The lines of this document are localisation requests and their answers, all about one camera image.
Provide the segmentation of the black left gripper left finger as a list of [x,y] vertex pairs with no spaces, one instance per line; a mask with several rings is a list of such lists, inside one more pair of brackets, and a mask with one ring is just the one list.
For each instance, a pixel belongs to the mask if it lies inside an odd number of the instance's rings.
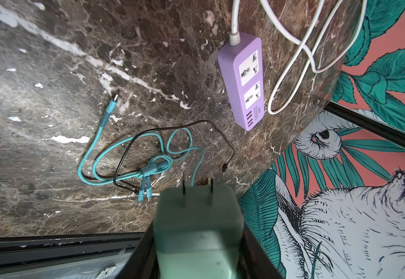
[[117,279],[157,279],[158,260],[151,223]]

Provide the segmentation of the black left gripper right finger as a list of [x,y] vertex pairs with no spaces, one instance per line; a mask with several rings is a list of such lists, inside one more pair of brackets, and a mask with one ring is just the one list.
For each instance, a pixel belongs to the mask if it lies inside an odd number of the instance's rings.
[[240,279],[282,279],[252,231],[245,224],[238,262]]

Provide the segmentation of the green charger plug adapter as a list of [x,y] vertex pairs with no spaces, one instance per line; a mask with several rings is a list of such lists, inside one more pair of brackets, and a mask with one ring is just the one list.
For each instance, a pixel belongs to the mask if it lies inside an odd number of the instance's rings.
[[244,217],[224,184],[164,190],[153,220],[163,279],[235,279]]

